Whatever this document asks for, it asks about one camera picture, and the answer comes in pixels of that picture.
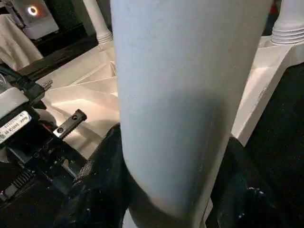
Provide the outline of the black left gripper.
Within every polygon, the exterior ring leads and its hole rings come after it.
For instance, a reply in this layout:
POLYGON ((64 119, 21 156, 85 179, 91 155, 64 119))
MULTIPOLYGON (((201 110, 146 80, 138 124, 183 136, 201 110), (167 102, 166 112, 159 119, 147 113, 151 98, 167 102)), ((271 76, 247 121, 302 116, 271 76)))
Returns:
POLYGON ((56 127, 38 119, 33 109, 23 110, 0 126, 0 147, 9 161, 21 167, 20 174, 0 192, 0 205, 7 206, 34 184, 36 180, 50 183, 67 194, 73 187, 90 185, 95 176, 95 161, 85 158, 64 139, 87 119, 76 110, 56 127))

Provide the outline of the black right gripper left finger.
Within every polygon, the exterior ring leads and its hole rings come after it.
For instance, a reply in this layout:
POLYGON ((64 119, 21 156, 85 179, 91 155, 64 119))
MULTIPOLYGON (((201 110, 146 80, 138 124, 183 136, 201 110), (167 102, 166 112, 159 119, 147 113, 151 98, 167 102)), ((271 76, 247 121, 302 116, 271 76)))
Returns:
POLYGON ((131 195, 119 123, 89 159, 95 161, 94 179, 90 185, 72 186, 57 214, 57 227, 121 228, 131 195))

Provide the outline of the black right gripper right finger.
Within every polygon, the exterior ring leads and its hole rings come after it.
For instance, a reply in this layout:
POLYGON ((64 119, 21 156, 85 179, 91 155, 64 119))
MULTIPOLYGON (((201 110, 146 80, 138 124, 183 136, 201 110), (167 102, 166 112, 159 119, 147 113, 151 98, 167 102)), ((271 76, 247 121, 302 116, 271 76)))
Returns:
POLYGON ((298 228, 300 219, 230 137, 214 184, 208 228, 298 228))

